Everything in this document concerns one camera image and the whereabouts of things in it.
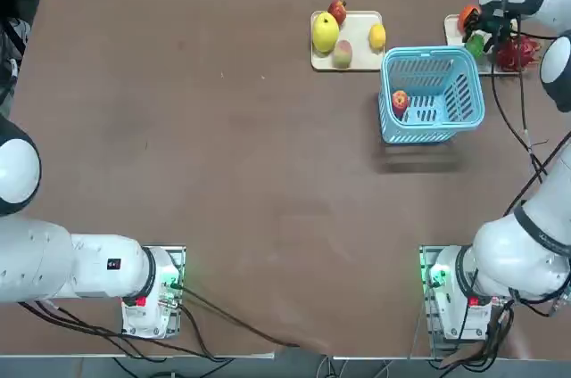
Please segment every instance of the white tray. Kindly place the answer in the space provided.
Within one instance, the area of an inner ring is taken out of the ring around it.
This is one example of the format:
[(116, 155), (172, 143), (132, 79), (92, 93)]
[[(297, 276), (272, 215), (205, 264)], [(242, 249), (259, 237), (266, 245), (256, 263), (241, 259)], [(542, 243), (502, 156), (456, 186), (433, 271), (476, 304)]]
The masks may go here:
[[(446, 44), (447, 45), (460, 45), (464, 46), (462, 43), (462, 34), (458, 30), (458, 14), (449, 15), (444, 19), (444, 33), (446, 34)], [(484, 37), (484, 43), (492, 37), (489, 33), (478, 30), (477, 33)], [(492, 75), (492, 51), (483, 54), (480, 58), (476, 59), (476, 64), (478, 66), (478, 73), (480, 75)], [(496, 67), (493, 70), (494, 75), (510, 75), (517, 76), (517, 72), (506, 72)]]
[[(310, 35), (312, 35), (313, 21), (322, 11), (315, 11), (311, 15)], [(343, 25), (339, 29), (338, 41), (345, 39), (351, 43), (353, 57), (351, 65), (347, 69), (339, 69), (333, 65), (331, 53), (322, 54), (313, 48), (311, 41), (311, 66), (315, 70), (381, 70), (381, 62), (385, 56), (383, 51), (376, 53), (371, 50), (368, 44), (368, 32), (376, 23), (383, 24), (381, 14), (376, 11), (348, 11)]]

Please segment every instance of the floor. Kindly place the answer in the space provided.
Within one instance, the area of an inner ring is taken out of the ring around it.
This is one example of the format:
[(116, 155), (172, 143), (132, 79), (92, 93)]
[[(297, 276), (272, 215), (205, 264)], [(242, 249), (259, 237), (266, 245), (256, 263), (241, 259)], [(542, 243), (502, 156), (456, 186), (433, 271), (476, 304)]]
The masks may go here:
[[(213, 374), (214, 378), (290, 378), (316, 376), (319, 362), (323, 357), (299, 349), (289, 349), (277, 355), (275, 360), (238, 359), (231, 365)], [(214, 366), (208, 361), (198, 358), (169, 359), (163, 364), (148, 364), (142, 361), (121, 360), (135, 376), (148, 378), (157, 372), (177, 372), (185, 378), (197, 377), (210, 371)], [(334, 362), (339, 374), (343, 361)], [(353, 378), (436, 378), (439, 373), (430, 368), (423, 360), (397, 360), (390, 364), (381, 374), (383, 367), (380, 361), (351, 361), (343, 371), (343, 377)], [(57, 378), (128, 378), (127, 373), (110, 359), (105, 357), (91, 358), (4, 358), (0, 359), (0, 373), (3, 378), (57, 377)], [(571, 363), (539, 362), (539, 361), (498, 361), (492, 369), (484, 374), (487, 378), (563, 378), (571, 373)], [(325, 378), (327, 368), (324, 366), (319, 374)], [(471, 375), (465, 370), (456, 370), (450, 376), (467, 378)]]

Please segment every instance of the black cable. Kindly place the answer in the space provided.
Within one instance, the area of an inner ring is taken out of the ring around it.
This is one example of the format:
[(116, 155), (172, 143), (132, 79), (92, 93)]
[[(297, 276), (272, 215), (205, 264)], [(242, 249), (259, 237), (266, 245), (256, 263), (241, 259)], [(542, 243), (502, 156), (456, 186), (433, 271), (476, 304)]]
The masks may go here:
[(53, 319), (47, 315), (42, 314), (40, 311), (37, 311), (36, 309), (32, 308), (26, 302), (19, 302), (19, 305), (21, 307), (25, 308), (29, 313), (33, 314), (34, 316), (36, 316), (38, 318), (41, 318), (42, 320), (44, 320), (47, 323), (50, 323), (50, 324), (56, 325), (56, 326), (60, 326), (60, 327), (63, 327), (65, 329), (69, 329), (72, 331), (85, 333), (87, 335), (95, 335), (95, 336), (101, 336), (102, 334), (104, 334), (105, 336), (109, 336), (109, 337), (113, 337), (113, 338), (121, 338), (121, 339), (122, 338), (129, 338), (130, 340), (144, 341), (144, 342), (148, 342), (150, 344), (158, 345), (159, 347), (163, 347), (165, 349), (174, 349), (175, 351), (180, 351), (180, 352), (183, 352), (186, 354), (192, 354), (193, 356), (207, 358), (204, 354), (199, 353), (197, 351), (193, 351), (191, 349), (185, 349), (185, 348), (179, 347), (177, 345), (168, 344), (166, 342), (162, 342), (159, 340), (143, 338), (141, 336), (112, 332), (109, 329), (105, 329), (101, 326), (93, 326), (95, 329), (99, 330), (99, 332), (98, 332), (98, 331), (92, 330), (90, 328), (85, 328), (85, 327), (80, 326), (80, 325), (68, 325), (66, 323), (60, 322), (59, 320), (55, 320), (55, 319)]
[(234, 323), (235, 325), (242, 326), (243, 328), (249, 330), (252, 333), (255, 333), (256, 335), (260, 336), (261, 338), (263, 338), (266, 341), (272, 342), (272, 343), (277, 344), (277, 345), (282, 345), (284, 347), (293, 347), (293, 348), (299, 347), (299, 345), (297, 345), (297, 344), (293, 344), (291, 342), (281, 341), (278, 338), (274, 338), (273, 336), (270, 336), (270, 335), (256, 329), (255, 327), (247, 324), (243, 320), (240, 320), (239, 318), (232, 316), (230, 313), (223, 310), (222, 308), (217, 307), (216, 305), (214, 305), (213, 303), (211, 303), (210, 301), (208, 301), (207, 299), (205, 299), (204, 297), (202, 297), (198, 293), (193, 292), (190, 289), (187, 289), (186, 287), (181, 286), (180, 284), (173, 283), (170, 285), (170, 287), (172, 287), (173, 289), (178, 289), (180, 291), (183, 291), (183, 292), (189, 294), (190, 296), (198, 299), (199, 301), (204, 303), (206, 306), (208, 306), (208, 307), (212, 308), (213, 310), (217, 311), (218, 313), (220, 313), (222, 316), (224, 316), (230, 322)]
[[(500, 103), (500, 98), (498, 97), (498, 92), (496, 90), (496, 77), (495, 77), (495, 65), (496, 65), (496, 55), (498, 53), (498, 33), (495, 32), (493, 34), (493, 48), (492, 48), (492, 70), (490, 72), (490, 78), (492, 81), (492, 94), (493, 94), (493, 100), (496, 102), (496, 106), (498, 107), (498, 111), (500, 112), (501, 118), (503, 119), (503, 122), (505, 122), (506, 126), (508, 126), (509, 131), (511, 132), (511, 134), (517, 139), (517, 141), (525, 148), (526, 152), (529, 152), (529, 148), (527, 147), (527, 144), (525, 143), (524, 139), (521, 138), (521, 136), (517, 133), (516, 129), (513, 128), (513, 126), (511, 125), (511, 123), (508, 120), (508, 116), (506, 115), (506, 112), (503, 110), (503, 108), (501, 107), (501, 103)], [(535, 164), (537, 164), (540, 168), (542, 165), (542, 162), (539, 161), (539, 159), (535, 156), (534, 153), (530, 152), (530, 156), (532, 159), (532, 162), (534, 162)], [(545, 175), (547, 175), (547, 170), (545, 170), (545, 168), (543, 168), (542, 173), (544, 173)]]
[(531, 185), (534, 184), (535, 179), (540, 175), (541, 172), (543, 172), (545, 170), (545, 168), (550, 164), (550, 162), (556, 157), (556, 155), (558, 154), (559, 150), (565, 146), (565, 144), (567, 143), (567, 141), (571, 139), (571, 131), (568, 132), (563, 139), (561, 139), (561, 141), (558, 143), (558, 145), (555, 147), (555, 149), (553, 149), (553, 151), (551, 151), (551, 154), (549, 157), (547, 157), (547, 160), (545, 160), (543, 162), (543, 164), (539, 167), (538, 171), (535, 172), (535, 174), (527, 181), (527, 183), (524, 185), (524, 187), (521, 189), (521, 191), (519, 191), (519, 193), (516, 195), (516, 197), (513, 199), (513, 201), (511, 202), (511, 204), (508, 206), (508, 208), (506, 209), (505, 213), (503, 216), (507, 216), (511, 210), (516, 206), (516, 204), (519, 204), (519, 201), (521, 200), (521, 198), (525, 195), (525, 193), (527, 192), (527, 190), (529, 189), (529, 187)]
[(220, 366), (216, 366), (215, 368), (213, 368), (212, 370), (208, 371), (206, 374), (202, 374), (200, 375), (198, 378), (206, 378), (207, 376), (210, 376), (216, 372), (218, 372), (220, 369), (222, 369), (223, 367), (228, 366), (229, 364), (231, 364), (234, 360), (236, 360), (235, 358), (230, 358), (229, 360), (226, 361), (226, 363), (220, 365)]
[[(534, 151), (532, 150), (531, 141), (529, 140), (529, 135), (527, 131), (527, 118), (525, 117), (525, 90), (524, 90), (524, 76), (522, 74), (521, 67), (521, 16), (517, 17), (517, 77), (519, 79), (519, 97), (521, 102), (521, 124), (524, 129), (525, 137), (528, 143), (526, 143), (527, 151), (529, 153), (529, 158), (532, 161), (532, 167), (535, 171), (539, 168), (538, 164), (532, 158)], [(538, 176), (539, 183), (542, 184), (543, 180), (541, 176)]]
[[(511, 326), (513, 325), (513, 320), (515, 316), (512, 308), (513, 304), (514, 300), (510, 300), (503, 305), (500, 314), (498, 315), (498, 324), (494, 328), (491, 328), (488, 325), (488, 332), (487, 332), (488, 337), (486, 339), (486, 344), (480, 350), (478, 350), (477, 353), (449, 365), (446, 371), (440, 375), (440, 378), (443, 378), (444, 376), (450, 374), (452, 371), (454, 371), (460, 366), (465, 367), (470, 372), (476, 372), (476, 373), (483, 373), (488, 369), (490, 369), (490, 367), (492, 367), (496, 358), (498, 357), (500, 346), (505, 341), (505, 338), (508, 335)], [(503, 313), (507, 310), (509, 311), (509, 320), (506, 326), (504, 328), (501, 328), (500, 319), (502, 319)], [(490, 356), (492, 356), (492, 359), (489, 364), (486, 364)], [(475, 365), (474, 362), (478, 361), (480, 361), (480, 364)]]
[(125, 372), (125, 374), (129, 375), (131, 378), (139, 378), (136, 374), (134, 374), (133, 372), (129, 371), (119, 360), (117, 360), (117, 358), (115, 357), (111, 357), (111, 360), (113, 362), (115, 362), (117, 364), (117, 366), (119, 366), (121, 369), (123, 369), (123, 371)]
[(427, 363), (430, 365), (430, 367), (432, 367), (433, 369), (436, 369), (437, 371), (440, 371), (440, 367), (434, 366), (434, 365), (432, 364), (433, 361), (434, 361), (434, 360), (427, 360), (426, 362), (427, 362)]
[(203, 351), (204, 355), (206, 357), (208, 357), (208, 359), (210, 359), (212, 362), (226, 362), (226, 359), (224, 358), (216, 358), (207, 348), (206, 348), (206, 344), (204, 342), (204, 338), (200, 333), (200, 329), (198, 328), (198, 324), (196, 323), (196, 320), (194, 319), (194, 316), (192, 315), (192, 313), (190, 312), (190, 310), (185, 307), (184, 305), (180, 304), (178, 306), (178, 309), (180, 309), (186, 317), (188, 317), (188, 320), (190, 320), (190, 324), (193, 326), (194, 329), (194, 333), (196, 335), (196, 340), (198, 341), (198, 345), (200, 346), (201, 350)]
[(545, 39), (547, 41), (554, 41), (556, 40), (558, 37), (545, 37), (543, 35), (535, 35), (533, 33), (526, 33), (526, 32), (519, 32), (520, 35), (523, 35), (524, 37), (532, 37), (533, 39)]
[(88, 325), (86, 322), (75, 317), (74, 315), (72, 315), (69, 311), (67, 311), (64, 308), (58, 308), (58, 309), (59, 309), (59, 311), (61, 311), (66, 316), (70, 317), (72, 320), (68, 320), (64, 317), (57, 316), (55, 313), (53, 313), (52, 311), (47, 309), (46, 306), (44, 304), (42, 304), (40, 301), (36, 301), (36, 305), (40, 310), (42, 310), (46, 315), (50, 316), (54, 320), (58, 320), (60, 322), (63, 322), (63, 323), (69, 324), (69, 325), (81, 325), (87, 329), (93, 330), (94, 332), (98, 333), (98, 335), (101, 336), (103, 339), (107, 340), (110, 344), (115, 346), (119, 351), (123, 352), (123, 354), (125, 354), (125, 356), (127, 356), (128, 358), (132, 358), (135, 360), (146, 360), (147, 362), (150, 362), (150, 363), (163, 363), (164, 361), (166, 361), (166, 358), (156, 359), (156, 358), (150, 358), (148, 356), (145, 356), (131, 341), (128, 341), (125, 338), (123, 338), (123, 335), (119, 335), (117, 338), (122, 340), (126, 344), (128, 344), (129, 347), (132, 348), (133, 351), (135, 351), (138, 354), (138, 356), (134, 356), (133, 354), (126, 351), (123, 347), (121, 347), (117, 342), (112, 340), (111, 337), (105, 336), (105, 334), (99, 332), (102, 330), (108, 331), (107, 329), (99, 328), (98, 326)]

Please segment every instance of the blue basket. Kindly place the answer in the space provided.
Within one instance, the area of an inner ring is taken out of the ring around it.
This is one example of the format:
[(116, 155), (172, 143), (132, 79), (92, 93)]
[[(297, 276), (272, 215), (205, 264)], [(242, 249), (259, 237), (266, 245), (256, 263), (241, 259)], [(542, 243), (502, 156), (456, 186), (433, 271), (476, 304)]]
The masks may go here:
[[(409, 108), (393, 113), (392, 95), (403, 90)], [(472, 54), (459, 46), (393, 48), (383, 59), (378, 96), (381, 132), (389, 144), (443, 142), (484, 119), (484, 98)]]

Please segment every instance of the brown tabletop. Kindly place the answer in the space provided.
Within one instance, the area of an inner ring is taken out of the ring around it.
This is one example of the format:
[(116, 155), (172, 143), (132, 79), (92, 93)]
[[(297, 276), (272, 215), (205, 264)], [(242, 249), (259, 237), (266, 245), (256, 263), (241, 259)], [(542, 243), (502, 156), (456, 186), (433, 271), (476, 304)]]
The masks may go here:
[[(422, 299), (418, 246), (471, 242), (530, 166), (487, 80), (475, 132), (384, 146), (378, 73), (310, 66), (310, 15), (330, 1), (41, 0), (12, 114), (44, 164), (27, 215), (183, 243), (188, 284), (305, 348), (408, 356)], [(346, 1), (382, 13), (388, 47), (442, 44), (444, 17), (475, 2)], [(517, 83), (498, 84), (516, 124)], [(549, 139), (537, 147), (545, 157), (564, 124), (535, 73), (525, 88), (534, 139)], [(117, 300), (68, 304), (88, 322), (120, 321)], [(0, 312), (3, 354), (116, 352), (15, 306)], [(196, 312), (213, 351), (275, 348)], [(542, 320), (518, 308), (505, 355), (570, 359), (570, 318), (569, 309)], [(429, 355), (425, 329), (414, 355)], [(190, 325), (175, 342), (196, 348)]]

